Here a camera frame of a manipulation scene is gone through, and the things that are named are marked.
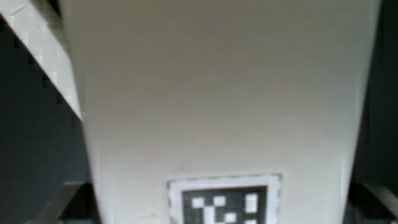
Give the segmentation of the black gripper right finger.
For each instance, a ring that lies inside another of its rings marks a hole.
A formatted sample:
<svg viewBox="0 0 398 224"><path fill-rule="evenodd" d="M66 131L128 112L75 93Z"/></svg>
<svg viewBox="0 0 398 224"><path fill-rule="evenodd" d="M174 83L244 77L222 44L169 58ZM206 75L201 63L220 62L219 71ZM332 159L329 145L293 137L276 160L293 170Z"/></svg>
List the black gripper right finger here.
<svg viewBox="0 0 398 224"><path fill-rule="evenodd" d="M398 195L386 186L355 183L350 202L357 224L398 224Z"/></svg>

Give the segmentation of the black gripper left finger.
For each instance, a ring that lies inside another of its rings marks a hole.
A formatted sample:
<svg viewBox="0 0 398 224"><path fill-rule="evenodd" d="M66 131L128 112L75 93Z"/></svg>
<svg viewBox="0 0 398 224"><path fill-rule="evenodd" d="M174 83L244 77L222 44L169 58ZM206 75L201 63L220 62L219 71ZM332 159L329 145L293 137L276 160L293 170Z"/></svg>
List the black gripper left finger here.
<svg viewBox="0 0 398 224"><path fill-rule="evenodd" d="M64 184L34 224L98 224L96 197L89 183Z"/></svg>

